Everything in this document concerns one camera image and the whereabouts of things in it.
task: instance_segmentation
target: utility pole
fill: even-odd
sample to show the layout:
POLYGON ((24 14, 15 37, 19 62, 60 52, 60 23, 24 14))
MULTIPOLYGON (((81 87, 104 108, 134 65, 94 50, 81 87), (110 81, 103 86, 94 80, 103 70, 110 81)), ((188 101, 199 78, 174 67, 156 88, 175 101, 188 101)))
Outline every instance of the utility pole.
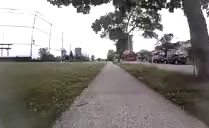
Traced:
POLYGON ((64 50, 64 32, 62 32, 61 63, 63 62, 63 50, 64 50))
POLYGON ((50 53, 50 45, 51 45, 51 34, 52 34, 52 24, 50 23, 50 35, 49 35, 49 53, 50 53))
POLYGON ((2 49, 1 49, 1 56, 3 56, 3 44, 4 44, 4 32, 3 32, 3 37, 2 37, 2 49))
POLYGON ((62 48, 64 48, 64 32, 62 32, 62 48))
POLYGON ((36 23, 36 17, 37 17, 37 12, 35 13, 34 21, 33 21, 33 27, 32 27, 32 36, 31 36, 31 48, 30 48, 30 57, 32 59, 32 45, 34 44, 34 30, 35 30, 35 23, 36 23))

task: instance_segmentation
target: green lawn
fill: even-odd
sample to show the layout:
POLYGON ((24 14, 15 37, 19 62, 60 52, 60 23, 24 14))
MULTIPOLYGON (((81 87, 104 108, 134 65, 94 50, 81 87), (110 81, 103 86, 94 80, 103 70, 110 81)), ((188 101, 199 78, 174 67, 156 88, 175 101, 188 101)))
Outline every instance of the green lawn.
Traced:
POLYGON ((209 126, 209 83, 202 83, 193 75, 146 67, 141 64, 119 66, 209 126))
POLYGON ((103 63, 0 63, 0 124, 51 128, 103 63))

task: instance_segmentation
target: house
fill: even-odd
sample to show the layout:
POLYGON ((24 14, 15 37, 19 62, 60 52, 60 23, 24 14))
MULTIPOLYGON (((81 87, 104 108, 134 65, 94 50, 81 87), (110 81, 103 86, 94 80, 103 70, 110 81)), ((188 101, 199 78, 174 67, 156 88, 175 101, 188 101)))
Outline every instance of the house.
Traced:
POLYGON ((180 44, 180 46, 177 48, 177 50, 175 51, 176 54, 184 54, 186 56, 188 56, 188 49, 191 48, 191 41, 187 40, 187 41, 179 41, 178 42, 180 44))

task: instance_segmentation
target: road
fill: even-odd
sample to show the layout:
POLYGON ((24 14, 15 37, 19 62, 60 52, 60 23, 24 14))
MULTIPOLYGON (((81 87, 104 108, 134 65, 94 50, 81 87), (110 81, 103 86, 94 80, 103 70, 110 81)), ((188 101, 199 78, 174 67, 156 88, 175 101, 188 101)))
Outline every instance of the road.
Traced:
POLYGON ((207 128, 126 71, 107 64, 54 128, 207 128))
POLYGON ((160 69, 168 70, 168 71, 176 71, 181 73, 193 73, 194 68, 193 65, 172 65, 172 64, 153 64, 148 62, 123 62, 123 63, 130 63, 130 64, 144 64, 146 66, 155 66, 160 69))

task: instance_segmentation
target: overcast sky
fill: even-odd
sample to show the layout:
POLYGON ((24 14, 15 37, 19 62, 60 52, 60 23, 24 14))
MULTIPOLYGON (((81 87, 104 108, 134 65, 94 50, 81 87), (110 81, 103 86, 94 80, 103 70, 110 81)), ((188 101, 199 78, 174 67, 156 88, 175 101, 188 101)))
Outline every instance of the overcast sky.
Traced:
MULTIPOLYGON (((113 11, 111 4, 106 4, 92 8, 89 15, 83 15, 76 13, 76 9, 69 6, 63 8, 57 8, 46 0, 0 0, 0 8, 15 8, 24 9, 27 14, 33 14, 33 11, 39 11, 47 21, 53 24, 52 27, 52 39, 51 39, 51 53, 54 55, 60 55, 60 51, 55 49, 61 48, 62 32, 64 32, 64 48, 69 51, 70 44, 72 50, 75 47, 82 47, 83 53, 87 53, 90 56, 94 54, 96 57, 105 58, 109 49, 115 49, 114 42, 108 39, 101 39, 99 35, 95 34, 91 29, 91 24, 95 19, 99 18, 110 11, 113 11)), ((7 10, 0 10, 0 25, 18 25, 18 26, 32 26, 33 15, 16 15, 12 13, 4 13, 7 10)), ((174 40, 188 40, 189 29, 187 25, 186 17, 183 12, 177 10, 175 13, 170 14, 167 10, 163 10, 162 23, 164 25, 164 31, 159 33, 173 33, 174 40)), ((49 33, 50 25, 41 19, 36 20, 35 27, 49 33)), ((0 27, 0 43, 3 40, 4 43, 18 43, 21 45, 13 45, 10 51, 10 56, 28 56, 30 54, 30 44, 32 29, 29 28, 10 28, 0 27)), ((153 50, 155 40, 143 39, 141 32, 134 32, 134 51, 137 52, 140 49, 153 50)), ((39 31, 34 33, 35 44, 38 46, 33 47, 33 56, 36 57, 39 47, 48 47, 49 36, 39 31)))

